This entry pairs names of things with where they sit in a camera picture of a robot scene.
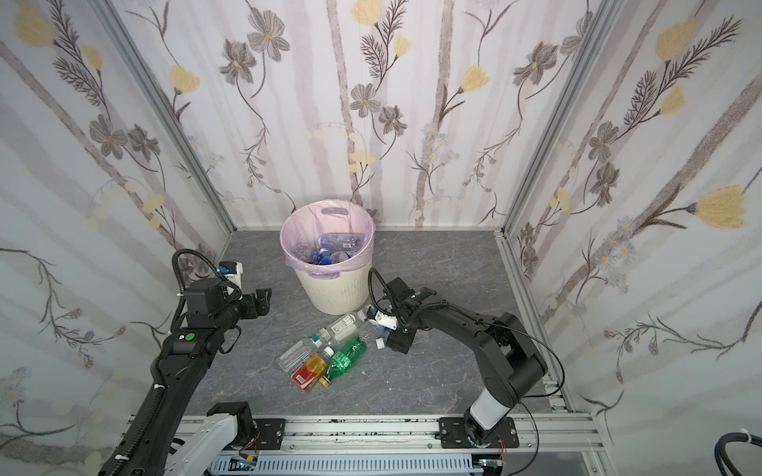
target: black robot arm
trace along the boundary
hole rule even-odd
[[[473,351],[485,389],[466,411],[466,432],[474,446],[494,441],[498,422],[548,371],[519,318],[507,312],[497,318],[461,308],[432,289],[416,292],[400,278],[383,285],[398,321],[388,347],[407,353],[416,332],[431,328]]]

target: leaf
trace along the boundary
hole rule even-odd
[[[405,14],[405,3],[408,0],[392,0],[391,5],[386,9],[386,17],[381,23],[382,40],[386,45],[392,41],[394,32],[402,28],[402,15]]]
[[[101,97],[98,94],[98,85],[93,84],[93,79],[81,65],[68,62],[64,58],[56,58],[53,62],[58,75],[74,87],[76,91],[85,93],[86,98],[93,106],[101,105]]]
[[[360,52],[370,66],[370,76],[379,78],[386,70],[386,49],[373,35],[365,35],[360,41]]]
[[[635,86],[630,108],[624,116],[625,126],[637,124],[651,109],[657,97],[656,72],[646,71]]]
[[[191,105],[191,102],[188,101],[187,103],[183,104],[183,106],[180,109],[178,109],[177,113],[175,113],[174,116],[178,118],[178,122],[180,122],[180,114],[182,114],[183,111],[185,110],[185,108],[190,106],[190,105]]]
[[[162,25],[162,37],[165,33],[167,33],[167,16],[169,14],[169,0],[167,0],[167,3],[164,5],[164,25]]]
[[[678,225],[677,223],[668,222],[667,220],[662,220],[662,219],[648,220],[646,223],[643,224],[643,226],[641,228],[645,228],[646,226],[651,226],[651,225],[671,226],[671,227],[674,227],[674,228],[680,228],[682,230],[688,228],[686,226]]]

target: black cable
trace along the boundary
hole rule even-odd
[[[178,307],[174,310],[174,315],[172,316],[172,321],[169,326],[171,331],[176,331],[180,328],[182,324],[181,314],[183,313],[183,308],[185,307],[185,278],[183,277],[183,273],[180,270],[180,263],[179,258],[183,254],[192,254],[195,257],[200,258],[209,268],[212,269],[215,276],[220,278],[221,280],[225,280],[226,278],[220,273],[220,271],[214,266],[214,264],[209,261],[209,258],[205,257],[203,254],[199,253],[196,250],[191,250],[190,248],[183,248],[181,250],[177,250],[172,255],[172,272],[174,273],[174,278],[178,281],[178,288],[180,289],[180,301],[178,302]]]
[[[521,401],[519,402],[519,404],[521,404],[521,406],[524,407],[524,410],[527,411],[527,413],[529,414],[529,417],[532,419],[532,424],[534,425],[534,434],[537,437],[537,444],[534,447],[534,455],[532,455],[532,459],[529,460],[529,462],[526,463],[522,469],[520,469],[518,471],[514,471],[512,473],[508,473],[508,474],[506,474],[506,476],[514,476],[514,474],[519,474],[522,471],[524,471],[527,468],[529,468],[530,465],[532,465],[532,463],[534,463],[534,460],[537,458],[537,453],[539,452],[539,429],[537,428],[537,422],[534,420],[534,416],[532,415],[532,412],[529,411],[529,408],[527,408],[527,406],[525,404],[523,404],[523,402],[521,402]]]
[[[728,453],[725,452],[725,445],[736,441],[744,443],[749,442],[752,445],[762,447],[762,438],[756,435],[750,435],[748,433],[726,433],[725,435],[720,436],[715,445],[715,461],[717,462],[717,468],[719,468],[719,472],[722,473],[722,476],[728,476],[728,473],[725,471],[725,466],[728,467],[733,476],[741,476],[741,473],[730,461]]]
[[[133,436],[133,439],[130,441],[130,444],[124,447],[124,451],[120,453],[120,456],[122,458],[119,458],[116,463],[114,463],[114,466],[111,468],[111,471],[108,473],[108,476],[116,476],[122,471],[122,468],[124,465],[133,457],[135,454],[135,450],[138,446],[140,446],[140,442],[142,442],[143,437],[146,435],[146,431],[148,431],[149,426],[151,426],[151,422],[153,421],[154,417],[156,416],[156,413],[158,412],[159,407],[162,405],[162,399],[164,398],[164,378],[162,377],[162,371],[158,367],[158,361],[161,359],[161,356],[157,356],[153,362],[151,362],[151,377],[153,377],[153,394],[151,395],[151,403],[149,405],[149,409],[146,412],[145,418],[142,419],[140,422],[140,425],[138,426],[138,430],[135,432],[135,436]]]
[[[453,305],[450,305],[449,307],[450,307],[450,309],[453,309],[454,311],[457,311],[459,314],[461,314],[461,315],[463,315],[463,316],[466,316],[468,319],[471,319],[471,320],[472,320],[472,321],[474,321],[474,322],[478,322],[478,323],[480,323],[480,324],[491,324],[491,325],[494,325],[494,326],[497,326],[497,327],[502,327],[502,328],[504,328],[504,329],[508,329],[509,331],[513,331],[513,332],[517,332],[517,333],[519,333],[519,334],[525,335],[525,336],[529,337],[531,340],[534,340],[534,341],[535,341],[535,342],[537,342],[538,344],[540,344],[540,345],[542,345],[543,347],[545,347],[545,348],[548,350],[548,352],[550,352],[551,354],[553,354],[553,357],[555,357],[555,360],[556,360],[556,361],[559,363],[559,365],[561,366],[561,383],[559,384],[559,387],[558,387],[556,390],[554,390],[554,391],[552,391],[552,392],[550,392],[550,393],[548,393],[548,394],[545,394],[545,395],[524,395],[522,398],[540,398],[540,397],[550,397],[550,396],[553,396],[553,395],[555,395],[555,394],[557,394],[557,393],[559,393],[559,392],[561,391],[561,388],[562,388],[562,387],[564,386],[564,384],[566,383],[566,370],[564,369],[564,364],[561,362],[561,359],[559,358],[559,356],[557,356],[557,355],[555,354],[555,352],[553,352],[553,349],[551,349],[550,347],[548,347],[548,345],[547,345],[546,343],[542,342],[540,339],[538,339],[538,338],[536,338],[536,337],[534,337],[534,336],[530,336],[530,335],[529,335],[529,334],[527,334],[526,332],[523,332],[523,331],[519,331],[518,329],[513,329],[512,327],[509,327],[509,326],[507,326],[507,325],[503,324],[502,322],[495,322],[495,321],[493,321],[493,322],[489,322],[489,321],[483,321],[483,320],[482,320],[482,321],[480,321],[479,319],[474,319],[472,316],[469,316],[468,314],[466,314],[465,312],[461,311],[460,309],[458,309],[457,307],[455,307],[455,306],[453,306]]]
[[[397,305],[394,303],[394,300],[392,298],[392,290],[389,288],[389,285],[386,284],[386,281],[383,280],[381,277],[381,273],[376,268],[370,268],[368,270],[368,293],[370,294],[370,302],[373,304],[373,307],[378,309],[379,311],[382,311],[383,308],[379,306],[378,301],[376,301],[376,297],[373,295],[373,276],[376,276],[376,278],[379,280],[379,283],[381,283],[381,286],[383,287],[384,292],[386,293],[387,301],[389,301],[389,304],[392,305],[392,314],[395,317],[397,316]]]

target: white trash can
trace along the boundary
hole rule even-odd
[[[368,298],[368,270],[372,266],[373,218],[361,206],[343,200],[323,200],[303,206],[289,216],[280,229],[280,246],[286,264],[319,311],[342,315],[359,309]],[[343,263],[319,266],[293,255],[302,243],[317,244],[326,233],[354,233],[364,236],[362,248]]]

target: floral wallpaper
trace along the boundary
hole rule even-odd
[[[95,474],[228,233],[86,2],[0,11],[0,473]]]
[[[626,2],[510,229],[623,476],[717,474],[716,440],[762,428],[760,26],[759,2]]]
[[[114,2],[244,228],[502,226],[597,3]]]

